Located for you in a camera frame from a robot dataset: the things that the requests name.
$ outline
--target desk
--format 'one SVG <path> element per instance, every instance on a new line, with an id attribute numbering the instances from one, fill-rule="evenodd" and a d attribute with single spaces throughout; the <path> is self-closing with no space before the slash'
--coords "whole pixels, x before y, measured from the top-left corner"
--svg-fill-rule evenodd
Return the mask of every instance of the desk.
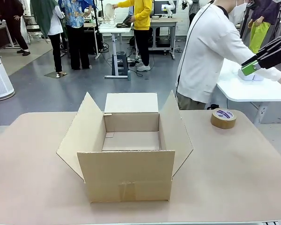
<path id="1" fill-rule="evenodd" d="M 118 58 L 117 58 L 117 49 L 116 49 L 116 34 L 129 33 L 131 30 L 131 27 L 129 28 L 99 28 L 100 33 L 102 34 L 111 34 L 112 36 L 112 48 L 113 48 L 113 60 L 114 60 L 114 69 L 115 69 L 115 76 L 113 75 L 106 75 L 105 78 L 128 78 L 126 75 L 118 75 Z"/>
<path id="2" fill-rule="evenodd" d="M 281 102 L 281 85 L 269 79 L 244 81 L 238 77 L 240 65 L 225 59 L 217 86 L 234 102 L 261 102 L 254 124 L 261 123 L 270 102 Z"/>
<path id="3" fill-rule="evenodd" d="M 247 117 L 210 124 L 211 111 L 181 111 L 193 152 L 171 200 L 88 202 L 83 180 L 56 154 L 74 112 L 21 115 L 0 136 L 0 224 L 251 222 L 281 219 L 281 156 Z"/>
<path id="4" fill-rule="evenodd" d="M 89 22 L 85 22 L 84 24 L 83 24 L 83 26 L 84 26 L 84 28 L 87 28 L 84 32 L 94 32 L 94 37 L 95 37 L 95 45 L 96 45 L 96 56 L 95 56 L 95 59 L 98 59 L 99 58 L 99 56 L 101 55 L 101 53 L 99 53 L 99 51 L 98 51 L 98 43 L 97 43 L 97 37 L 96 37 L 96 33 L 97 33 L 97 31 L 96 31 L 96 24 L 95 23 L 89 23 Z"/>
<path id="5" fill-rule="evenodd" d="M 6 48 L 18 48 L 18 47 L 15 47 L 15 45 L 14 45 L 12 39 L 11 39 L 9 30 L 8 30 L 8 28 L 7 28 L 7 25 L 6 25 L 6 22 L 5 22 L 5 21 L 3 21 L 2 24 L 0 25 L 0 30 L 1 30 L 1 29 L 6 29 L 7 36 L 8 36 L 9 42 L 10 42 L 10 46 L 11 46 L 11 47 L 6 47 Z"/>
<path id="6" fill-rule="evenodd" d="M 176 26 L 178 22 L 182 22 L 178 18 L 165 18 L 151 19 L 151 27 L 153 28 L 153 46 L 149 48 L 151 51 L 171 51 L 172 58 L 175 59 L 175 36 Z M 156 47 L 156 28 L 157 27 L 170 27 L 170 47 Z"/>

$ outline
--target sandal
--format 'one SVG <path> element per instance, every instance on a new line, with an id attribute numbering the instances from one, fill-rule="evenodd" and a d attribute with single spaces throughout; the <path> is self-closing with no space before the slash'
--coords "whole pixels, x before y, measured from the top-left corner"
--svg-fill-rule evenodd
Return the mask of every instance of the sandal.
<path id="1" fill-rule="evenodd" d="M 63 77 L 65 75 L 67 75 L 66 72 L 58 72 L 58 73 L 56 73 L 56 78 L 60 78 L 60 77 Z"/>

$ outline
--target computer monitor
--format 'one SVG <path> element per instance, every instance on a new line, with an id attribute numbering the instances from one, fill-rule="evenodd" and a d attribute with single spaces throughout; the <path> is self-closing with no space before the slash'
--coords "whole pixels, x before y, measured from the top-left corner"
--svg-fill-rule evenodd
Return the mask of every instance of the computer monitor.
<path id="1" fill-rule="evenodd" d="M 154 1 L 154 15 L 163 15 L 163 14 L 167 14 L 168 11 L 165 9 L 166 5 L 169 5 L 169 1 Z M 176 13 L 176 9 L 177 9 L 177 0 L 174 0 L 174 4 L 175 4 L 175 9 L 172 10 L 173 13 Z"/>

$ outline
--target brown tape roll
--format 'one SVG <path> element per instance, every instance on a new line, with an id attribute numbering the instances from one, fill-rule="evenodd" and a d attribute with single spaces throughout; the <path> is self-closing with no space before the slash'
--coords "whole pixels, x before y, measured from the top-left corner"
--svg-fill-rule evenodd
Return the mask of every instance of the brown tape roll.
<path id="1" fill-rule="evenodd" d="M 236 115 L 227 109 L 214 109 L 212 111 L 210 122 L 217 128 L 231 129 L 235 126 Z"/>

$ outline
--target person in yellow hoodie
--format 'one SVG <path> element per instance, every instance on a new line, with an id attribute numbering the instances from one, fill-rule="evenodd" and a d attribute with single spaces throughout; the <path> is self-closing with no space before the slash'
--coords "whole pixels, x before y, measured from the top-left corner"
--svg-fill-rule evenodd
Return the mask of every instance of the person in yellow hoodie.
<path id="1" fill-rule="evenodd" d="M 152 11 L 152 0 L 126 0 L 112 5 L 113 8 L 126 8 L 134 6 L 134 15 L 130 18 L 130 22 L 134 23 L 134 35 L 141 55 L 141 63 L 136 64 L 138 71 L 149 71 L 149 28 L 150 14 Z"/>

